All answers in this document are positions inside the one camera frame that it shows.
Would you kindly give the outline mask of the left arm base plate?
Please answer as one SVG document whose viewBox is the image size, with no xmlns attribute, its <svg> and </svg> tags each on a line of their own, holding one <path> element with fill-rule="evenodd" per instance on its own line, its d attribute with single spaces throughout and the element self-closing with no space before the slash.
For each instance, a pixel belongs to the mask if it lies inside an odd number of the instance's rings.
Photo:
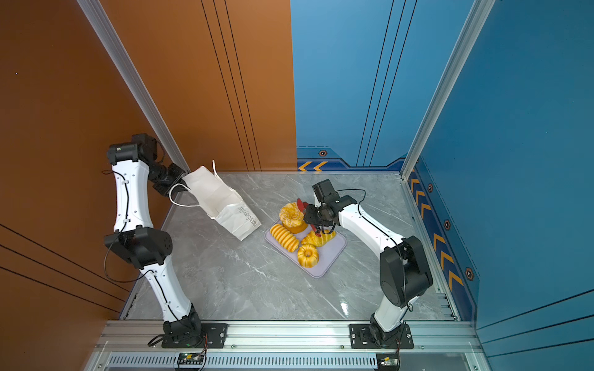
<svg viewBox="0 0 594 371">
<path fill-rule="evenodd" d="M 161 346 L 164 349 L 223 349 L 227 339 L 227 323 L 202 323 L 200 330 L 166 330 Z"/>
</svg>

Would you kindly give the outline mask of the red metal tongs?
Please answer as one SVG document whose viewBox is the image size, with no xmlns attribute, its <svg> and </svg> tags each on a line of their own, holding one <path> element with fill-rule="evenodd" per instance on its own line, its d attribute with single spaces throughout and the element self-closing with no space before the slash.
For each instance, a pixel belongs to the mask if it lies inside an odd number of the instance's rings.
<svg viewBox="0 0 594 371">
<path fill-rule="evenodd" d="M 299 210 L 303 213 L 304 222 L 311 226 L 315 235 L 320 237 L 323 230 L 323 221 L 320 218 L 317 208 L 314 205 L 303 202 L 301 199 L 297 199 L 296 203 Z"/>
</svg>

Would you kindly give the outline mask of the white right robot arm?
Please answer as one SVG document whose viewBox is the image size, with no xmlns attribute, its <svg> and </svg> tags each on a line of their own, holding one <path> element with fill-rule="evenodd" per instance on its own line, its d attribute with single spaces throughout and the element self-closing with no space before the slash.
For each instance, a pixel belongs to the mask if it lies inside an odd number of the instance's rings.
<svg viewBox="0 0 594 371">
<path fill-rule="evenodd" d="M 411 329 L 405 316 L 433 285 L 433 275 L 419 238 L 403 237 L 364 211 L 351 196 L 332 193 L 317 204 L 297 201 L 304 221 L 315 232 L 334 227 L 349 230 L 379 259 L 379 284 L 383 298 L 370 321 L 351 325 L 354 349 L 413 349 Z"/>
</svg>

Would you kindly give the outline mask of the crumb topped round bread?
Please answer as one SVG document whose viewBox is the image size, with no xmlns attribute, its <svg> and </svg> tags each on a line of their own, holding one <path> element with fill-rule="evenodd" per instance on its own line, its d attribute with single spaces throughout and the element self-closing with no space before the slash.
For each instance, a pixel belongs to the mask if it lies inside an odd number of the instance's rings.
<svg viewBox="0 0 594 371">
<path fill-rule="evenodd" d="M 288 203 L 279 212 L 279 219 L 284 228 L 293 234 L 302 233 L 306 230 L 307 224 L 304 221 L 304 214 L 297 203 Z"/>
</svg>

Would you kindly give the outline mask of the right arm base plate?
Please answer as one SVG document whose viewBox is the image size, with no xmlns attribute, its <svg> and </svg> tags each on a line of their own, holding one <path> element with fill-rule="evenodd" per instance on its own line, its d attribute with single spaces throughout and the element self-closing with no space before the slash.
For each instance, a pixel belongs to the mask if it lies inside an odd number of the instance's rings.
<svg viewBox="0 0 594 371">
<path fill-rule="evenodd" d="M 414 349 L 410 327 L 403 323 L 391 332 L 384 332 L 379 325 L 350 324 L 352 349 Z"/>
</svg>

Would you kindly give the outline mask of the white printed paper bag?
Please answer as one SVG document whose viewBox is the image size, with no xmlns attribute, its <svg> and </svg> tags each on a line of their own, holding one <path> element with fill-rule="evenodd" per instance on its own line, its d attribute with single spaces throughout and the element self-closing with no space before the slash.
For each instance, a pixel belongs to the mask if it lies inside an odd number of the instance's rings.
<svg viewBox="0 0 594 371">
<path fill-rule="evenodd" d="M 216 162 L 212 161 L 211 172 L 205 166 L 186 174 L 181 181 L 168 191 L 170 202 L 178 207 L 201 208 L 210 219 L 215 220 L 239 241 L 258 230 L 261 221 L 244 202 L 241 195 L 228 186 L 217 174 Z M 183 190 L 190 193 L 196 204 L 187 205 L 175 202 L 173 192 Z"/>
</svg>

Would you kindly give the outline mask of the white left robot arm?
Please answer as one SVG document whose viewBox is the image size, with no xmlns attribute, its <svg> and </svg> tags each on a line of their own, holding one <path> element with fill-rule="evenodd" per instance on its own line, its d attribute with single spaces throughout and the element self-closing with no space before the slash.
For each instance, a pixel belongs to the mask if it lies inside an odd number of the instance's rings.
<svg viewBox="0 0 594 371">
<path fill-rule="evenodd" d="M 135 134 L 130 142 L 111 145 L 107 156 L 116 185 L 117 213 L 105 247 L 139 270 L 159 302 L 163 333 L 148 344 L 169 349 L 204 346 L 207 336 L 199 315 L 173 269 L 173 240 L 165 230 L 154 227 L 149 212 L 148 188 L 167 197 L 186 191 L 185 171 L 175 164 L 164 165 L 164 150 L 148 134 Z"/>
</svg>

